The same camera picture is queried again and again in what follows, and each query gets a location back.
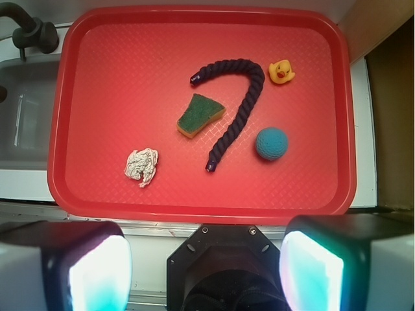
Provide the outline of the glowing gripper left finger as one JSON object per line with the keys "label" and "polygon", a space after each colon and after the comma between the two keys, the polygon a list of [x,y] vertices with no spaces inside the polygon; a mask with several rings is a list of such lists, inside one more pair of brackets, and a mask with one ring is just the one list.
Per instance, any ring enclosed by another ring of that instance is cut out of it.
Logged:
{"label": "glowing gripper left finger", "polygon": [[115,222],[1,224],[2,310],[126,310],[131,283]]}

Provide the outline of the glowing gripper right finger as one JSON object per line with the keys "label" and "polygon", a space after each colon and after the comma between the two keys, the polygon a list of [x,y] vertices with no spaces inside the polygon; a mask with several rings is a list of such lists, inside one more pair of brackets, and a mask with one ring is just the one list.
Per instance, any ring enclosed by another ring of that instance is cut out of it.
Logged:
{"label": "glowing gripper right finger", "polygon": [[413,310],[414,217],[296,216],[279,274],[291,310]]}

